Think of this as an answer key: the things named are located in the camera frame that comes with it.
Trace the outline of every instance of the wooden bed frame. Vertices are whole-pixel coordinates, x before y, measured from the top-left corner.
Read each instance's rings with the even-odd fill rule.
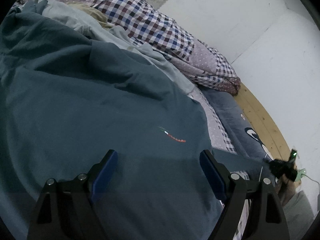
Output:
[[[277,125],[257,98],[241,83],[239,94],[234,99],[273,158],[287,161],[290,149]]]

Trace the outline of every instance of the bed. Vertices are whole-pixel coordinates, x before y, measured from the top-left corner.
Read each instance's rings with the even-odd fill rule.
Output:
[[[94,208],[112,239],[207,239],[223,207],[199,165],[204,149],[288,156],[226,58],[144,0],[15,5],[0,27],[0,216],[16,239],[48,178],[72,179],[108,149],[119,166]],[[252,179],[260,168],[232,171]]]

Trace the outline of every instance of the metal screw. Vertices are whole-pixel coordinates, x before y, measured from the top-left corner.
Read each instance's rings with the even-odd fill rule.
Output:
[[[271,183],[270,179],[268,179],[268,178],[264,178],[264,179],[263,179],[263,182],[264,182],[265,184],[267,184],[267,185],[269,185],[269,184]]]
[[[87,174],[85,174],[85,173],[81,173],[81,174],[78,175],[78,179],[79,180],[84,180],[86,178],[87,178]]]
[[[48,179],[47,180],[47,184],[50,186],[54,183],[54,179]]]
[[[232,173],[231,174],[231,178],[234,179],[234,180],[237,180],[237,179],[240,178],[240,176],[238,174],[236,174],[236,173]]]

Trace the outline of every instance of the blue gripper pad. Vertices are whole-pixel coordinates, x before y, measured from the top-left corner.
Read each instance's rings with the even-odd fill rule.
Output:
[[[106,191],[106,188],[112,178],[118,163],[118,153],[113,151],[106,161],[105,165],[101,168],[100,173],[92,183],[92,191],[90,196],[91,203],[96,202],[101,193]]]
[[[226,185],[219,175],[218,171],[212,165],[211,160],[207,157],[204,151],[200,153],[200,166],[210,184],[210,187],[218,200],[225,203],[227,198]]]

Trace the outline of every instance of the plaid blanket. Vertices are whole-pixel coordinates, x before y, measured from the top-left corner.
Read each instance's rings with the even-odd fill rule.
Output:
[[[120,25],[126,30],[133,44],[139,46],[147,42],[168,60],[176,59],[172,63],[193,82],[231,94],[238,93],[240,79],[232,66],[216,49],[209,48],[203,42],[201,45],[211,52],[211,56],[208,56],[205,62],[213,60],[214,64],[210,65],[210,71],[203,71],[200,68],[195,72],[186,72],[182,66],[191,64],[189,59],[192,57],[197,40],[174,19],[158,12],[145,0],[58,1],[83,2],[100,10],[106,15],[108,22]]]

